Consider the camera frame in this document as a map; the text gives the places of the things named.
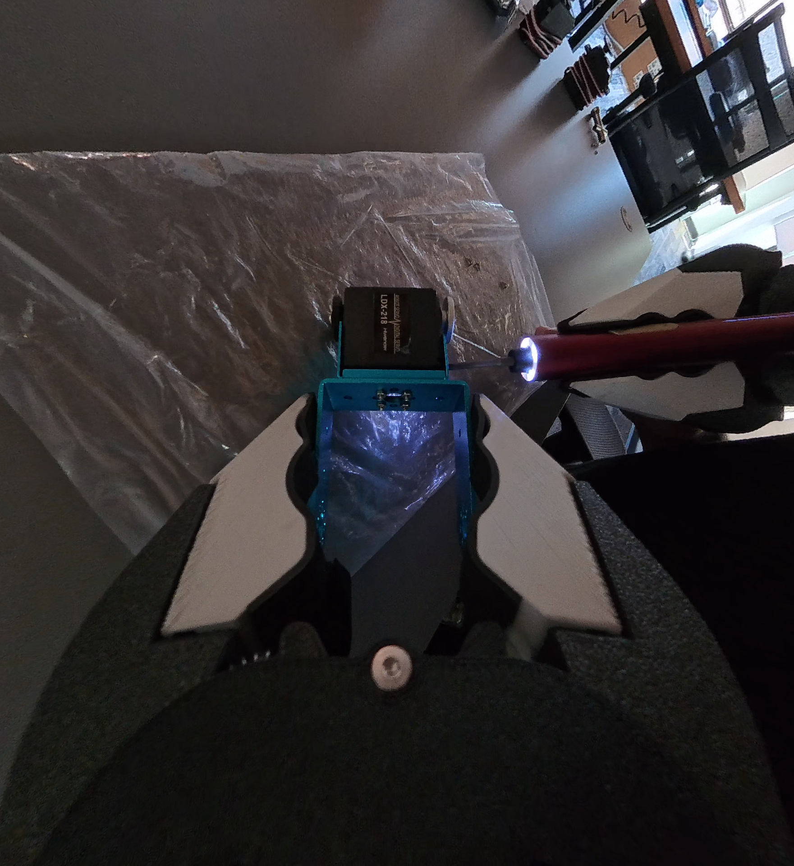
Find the grey desk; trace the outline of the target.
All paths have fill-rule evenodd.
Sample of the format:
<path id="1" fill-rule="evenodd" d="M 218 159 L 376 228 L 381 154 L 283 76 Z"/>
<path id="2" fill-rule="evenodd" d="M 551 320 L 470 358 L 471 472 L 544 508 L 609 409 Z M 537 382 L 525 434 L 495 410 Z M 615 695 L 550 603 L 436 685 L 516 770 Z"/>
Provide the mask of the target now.
<path id="1" fill-rule="evenodd" d="M 561 319 L 651 248 L 571 63 L 485 2 L 0 2 L 0 154 L 478 153 Z"/>

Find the wood-edged desk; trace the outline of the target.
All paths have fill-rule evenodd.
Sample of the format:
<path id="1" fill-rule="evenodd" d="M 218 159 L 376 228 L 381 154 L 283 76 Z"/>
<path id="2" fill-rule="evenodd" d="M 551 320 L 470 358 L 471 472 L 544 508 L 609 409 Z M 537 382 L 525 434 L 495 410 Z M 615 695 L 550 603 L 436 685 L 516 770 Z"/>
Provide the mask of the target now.
<path id="1" fill-rule="evenodd" d="M 650 25 L 646 12 L 646 27 L 654 28 L 651 40 L 662 71 L 675 80 L 707 59 L 714 44 L 695 1 L 655 1 L 654 5 L 658 24 Z"/>

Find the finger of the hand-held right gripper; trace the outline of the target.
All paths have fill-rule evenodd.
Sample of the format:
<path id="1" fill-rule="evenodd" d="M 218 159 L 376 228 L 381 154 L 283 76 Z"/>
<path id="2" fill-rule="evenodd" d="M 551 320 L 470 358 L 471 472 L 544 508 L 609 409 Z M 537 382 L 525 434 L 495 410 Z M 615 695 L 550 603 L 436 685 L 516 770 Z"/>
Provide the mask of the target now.
<path id="1" fill-rule="evenodd" d="M 746 381 L 734 362 L 725 362 L 699 376 L 676 372 L 657 378 L 633 375 L 574 382 L 571 388 L 624 412 L 683 421 L 691 415 L 741 408 L 745 402 Z"/>
<path id="2" fill-rule="evenodd" d="M 624 332 L 732 319 L 743 297 L 740 272 L 688 272 L 674 268 L 564 319 L 558 324 L 558 331 Z"/>

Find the red electric screwdriver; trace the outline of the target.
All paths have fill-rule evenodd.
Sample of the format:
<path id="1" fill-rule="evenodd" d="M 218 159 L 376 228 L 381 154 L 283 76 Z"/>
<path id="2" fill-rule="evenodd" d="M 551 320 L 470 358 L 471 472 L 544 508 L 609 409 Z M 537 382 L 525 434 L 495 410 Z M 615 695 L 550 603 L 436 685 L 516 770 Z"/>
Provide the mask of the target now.
<path id="1" fill-rule="evenodd" d="M 794 312 L 560 332 L 546 327 L 507 355 L 462 361 L 455 371 L 505 368 L 526 381 L 578 382 L 678 371 L 794 353 Z"/>

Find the black servo motor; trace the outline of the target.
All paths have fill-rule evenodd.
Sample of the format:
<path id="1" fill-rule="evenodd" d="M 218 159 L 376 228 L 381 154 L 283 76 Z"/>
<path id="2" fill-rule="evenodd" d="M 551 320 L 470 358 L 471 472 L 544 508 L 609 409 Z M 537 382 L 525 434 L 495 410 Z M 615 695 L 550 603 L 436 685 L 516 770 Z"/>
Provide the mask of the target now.
<path id="1" fill-rule="evenodd" d="M 446 373 L 445 307 L 431 287 L 347 287 L 333 308 L 339 373 Z"/>

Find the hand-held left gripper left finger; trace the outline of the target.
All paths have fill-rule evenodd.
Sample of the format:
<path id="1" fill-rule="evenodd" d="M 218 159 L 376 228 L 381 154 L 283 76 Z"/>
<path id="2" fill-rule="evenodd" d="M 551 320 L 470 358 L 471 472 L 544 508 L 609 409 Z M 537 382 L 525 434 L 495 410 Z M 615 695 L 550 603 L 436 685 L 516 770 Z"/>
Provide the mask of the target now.
<path id="1" fill-rule="evenodd" d="M 316 432 L 316 396 L 305 394 L 213 478 L 161 636 L 237 626 L 312 561 Z"/>

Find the black mesh cabinet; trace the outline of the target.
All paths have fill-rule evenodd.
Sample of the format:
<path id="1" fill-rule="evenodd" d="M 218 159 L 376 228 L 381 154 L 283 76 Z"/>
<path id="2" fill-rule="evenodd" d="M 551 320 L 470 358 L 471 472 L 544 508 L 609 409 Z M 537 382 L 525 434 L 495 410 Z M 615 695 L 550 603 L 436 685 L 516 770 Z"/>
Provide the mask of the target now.
<path id="1" fill-rule="evenodd" d="M 651 233 L 724 192 L 727 179 L 794 144 L 794 66 L 777 2 L 689 71 L 604 118 Z"/>

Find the person's black top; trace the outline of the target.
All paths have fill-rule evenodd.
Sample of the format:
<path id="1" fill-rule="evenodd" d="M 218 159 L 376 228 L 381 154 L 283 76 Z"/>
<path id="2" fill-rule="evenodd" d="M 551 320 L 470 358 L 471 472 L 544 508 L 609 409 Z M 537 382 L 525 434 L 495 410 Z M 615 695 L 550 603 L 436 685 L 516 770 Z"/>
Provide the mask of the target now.
<path id="1" fill-rule="evenodd" d="M 567 864 L 794 864 L 794 435 L 577 464 L 624 615 L 556 630 Z"/>

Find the blue metal servo bracket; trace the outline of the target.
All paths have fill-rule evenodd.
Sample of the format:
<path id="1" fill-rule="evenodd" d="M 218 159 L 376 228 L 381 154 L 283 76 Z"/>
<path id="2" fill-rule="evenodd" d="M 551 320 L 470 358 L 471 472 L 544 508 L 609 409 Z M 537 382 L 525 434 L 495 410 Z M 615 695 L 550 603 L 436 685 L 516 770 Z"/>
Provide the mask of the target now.
<path id="1" fill-rule="evenodd" d="M 329 487 L 329 465 L 336 412 L 399 412 L 409 414 L 450 414 L 453 422 L 456 469 L 456 508 L 458 539 L 466 544 L 470 518 L 474 508 L 474 494 L 470 482 L 472 446 L 471 395 L 465 381 L 450 378 L 447 347 L 455 329 L 455 305 L 446 299 L 446 373 L 413 373 L 399 371 L 352 371 L 347 376 L 339 373 L 339 341 L 333 329 L 333 308 L 343 295 L 332 300 L 330 327 L 337 343 L 337 374 L 325 378 L 316 394 L 316 460 L 317 485 L 308 505 L 316 520 L 317 537 L 323 546 L 326 540 L 326 506 Z"/>

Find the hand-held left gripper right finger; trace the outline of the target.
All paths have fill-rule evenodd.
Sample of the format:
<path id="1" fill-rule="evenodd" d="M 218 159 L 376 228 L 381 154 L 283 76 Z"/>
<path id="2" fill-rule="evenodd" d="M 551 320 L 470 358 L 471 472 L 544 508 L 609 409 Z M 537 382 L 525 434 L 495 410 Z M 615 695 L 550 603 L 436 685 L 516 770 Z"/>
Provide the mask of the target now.
<path id="1" fill-rule="evenodd" d="M 576 483 L 488 397 L 475 396 L 464 603 L 531 661 L 555 631 L 625 636 Z"/>

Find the large clear plastic bag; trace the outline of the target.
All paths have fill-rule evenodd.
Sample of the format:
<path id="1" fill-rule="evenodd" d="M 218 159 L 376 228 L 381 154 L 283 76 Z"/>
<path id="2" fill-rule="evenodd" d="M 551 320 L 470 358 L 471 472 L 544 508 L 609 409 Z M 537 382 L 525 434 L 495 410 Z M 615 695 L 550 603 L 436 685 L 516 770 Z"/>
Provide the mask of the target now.
<path id="1" fill-rule="evenodd" d="M 353 286 L 452 297 L 454 359 L 553 319 L 478 153 L 0 154 L 0 394 L 134 553 L 335 374 Z"/>

